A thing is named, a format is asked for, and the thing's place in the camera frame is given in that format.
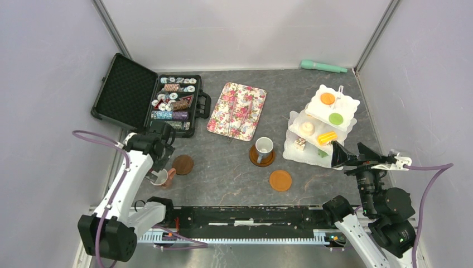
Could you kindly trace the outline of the large brown saucer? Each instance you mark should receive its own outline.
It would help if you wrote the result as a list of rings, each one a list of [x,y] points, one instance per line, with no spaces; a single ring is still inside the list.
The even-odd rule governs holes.
[[[258,155],[258,151],[257,151],[255,145],[253,145],[250,148],[248,155],[249,155],[249,159],[250,159],[252,164],[254,164],[255,166],[258,166],[258,167],[262,167],[262,168],[271,165],[274,162],[274,160],[276,159],[276,153],[273,150],[267,156],[263,157],[260,160],[260,162],[258,162],[259,155]]]

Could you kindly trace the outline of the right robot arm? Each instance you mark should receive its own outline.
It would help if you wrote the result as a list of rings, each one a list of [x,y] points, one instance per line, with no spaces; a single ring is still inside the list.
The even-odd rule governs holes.
[[[371,234],[366,234],[355,209],[341,195],[323,204],[323,223],[339,229],[367,267],[415,267],[416,231],[409,222],[415,210],[410,195],[401,188],[384,189],[381,182],[389,170],[405,171],[411,158],[395,150],[384,156],[361,142],[358,154],[337,141],[331,144],[331,166],[352,168],[344,173],[356,178],[363,215],[371,220]]]

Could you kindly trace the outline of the green cake piece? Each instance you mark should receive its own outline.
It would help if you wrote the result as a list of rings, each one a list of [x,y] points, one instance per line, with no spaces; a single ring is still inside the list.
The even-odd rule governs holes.
[[[319,155],[320,158],[324,158],[324,157],[328,156],[328,153],[326,153],[325,151],[320,150],[320,149],[318,149],[317,154]]]

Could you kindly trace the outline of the cream dome cake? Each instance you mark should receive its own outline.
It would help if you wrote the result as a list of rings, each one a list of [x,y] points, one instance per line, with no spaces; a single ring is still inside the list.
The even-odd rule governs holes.
[[[303,136],[311,136],[315,132],[315,126],[311,122],[301,123],[299,126],[299,132]]]

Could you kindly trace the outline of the orange-brown saucer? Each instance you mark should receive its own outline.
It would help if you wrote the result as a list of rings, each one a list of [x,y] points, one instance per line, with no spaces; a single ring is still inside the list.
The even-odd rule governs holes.
[[[269,184],[274,190],[285,192],[292,186],[292,177],[285,170],[275,170],[269,176]]]

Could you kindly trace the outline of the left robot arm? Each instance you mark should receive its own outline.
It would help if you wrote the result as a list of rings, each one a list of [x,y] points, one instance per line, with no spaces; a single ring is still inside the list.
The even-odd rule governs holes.
[[[129,133],[122,141],[107,136],[75,130],[73,135],[82,140],[117,150],[123,156],[122,164],[105,197],[91,215],[82,215],[78,230],[86,253],[94,256],[100,267],[103,259],[127,262],[134,254],[138,239],[159,224],[169,227],[175,221],[171,199],[150,197],[144,207],[135,213],[134,198],[150,170],[161,171],[174,152],[172,144],[176,130],[159,121],[151,132]]]

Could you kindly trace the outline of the yellow cube cake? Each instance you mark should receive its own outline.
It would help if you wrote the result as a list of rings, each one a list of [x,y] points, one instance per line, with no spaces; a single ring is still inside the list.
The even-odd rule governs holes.
[[[338,136],[335,131],[325,132],[317,137],[317,142],[320,146],[330,144],[332,141],[337,140]]]

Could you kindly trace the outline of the white decorated cake slice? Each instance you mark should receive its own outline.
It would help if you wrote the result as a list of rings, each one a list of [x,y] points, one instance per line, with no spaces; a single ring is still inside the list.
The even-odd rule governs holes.
[[[306,146],[306,140],[304,138],[299,137],[299,138],[294,140],[293,146],[296,149],[303,151],[305,149],[305,146]]]

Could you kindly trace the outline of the white three-tier cake stand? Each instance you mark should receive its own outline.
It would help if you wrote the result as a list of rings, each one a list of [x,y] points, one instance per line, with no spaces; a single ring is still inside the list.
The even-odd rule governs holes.
[[[327,106],[320,101],[322,93],[332,93],[336,101],[331,106]],[[313,166],[320,166],[322,168],[331,167],[332,144],[320,146],[317,142],[317,137],[320,134],[329,131],[335,131],[340,144],[344,144],[348,134],[353,130],[357,123],[355,112],[358,110],[360,101],[344,94],[344,86],[339,86],[337,90],[320,85],[315,95],[306,104],[305,108],[300,112],[291,111],[289,113],[288,130],[286,132],[286,140],[284,142],[283,158]],[[344,123],[336,126],[329,122],[329,115],[331,113],[339,113],[344,118]],[[311,122],[315,126],[315,132],[311,136],[303,136],[299,132],[301,123]],[[293,142],[297,138],[304,138],[306,146],[303,151],[296,149]],[[327,157],[320,158],[317,154],[318,149],[328,153]]]

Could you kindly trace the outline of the orange macaron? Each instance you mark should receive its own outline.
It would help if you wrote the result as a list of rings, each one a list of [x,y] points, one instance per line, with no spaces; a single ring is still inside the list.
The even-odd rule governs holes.
[[[332,93],[322,93],[320,95],[320,101],[327,106],[331,106],[335,103],[336,98]]]

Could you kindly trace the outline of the green macaron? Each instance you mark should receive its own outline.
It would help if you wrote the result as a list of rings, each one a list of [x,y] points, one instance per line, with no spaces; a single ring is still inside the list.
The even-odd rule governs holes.
[[[344,118],[339,113],[331,113],[329,115],[329,122],[333,125],[339,126],[344,123]]]

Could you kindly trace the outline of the white cup pink handle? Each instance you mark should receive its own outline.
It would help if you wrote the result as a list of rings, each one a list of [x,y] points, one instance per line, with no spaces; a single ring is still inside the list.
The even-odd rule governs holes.
[[[175,168],[171,168],[169,170],[162,169],[160,171],[150,170],[150,183],[154,186],[169,188],[172,185],[172,180],[176,175],[176,172],[177,171]]]

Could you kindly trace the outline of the white cup grey handle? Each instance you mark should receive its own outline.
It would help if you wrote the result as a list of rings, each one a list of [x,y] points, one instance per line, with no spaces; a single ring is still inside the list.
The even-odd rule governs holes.
[[[273,151],[274,148],[273,141],[269,137],[260,137],[257,139],[255,146],[259,155],[258,162]]]

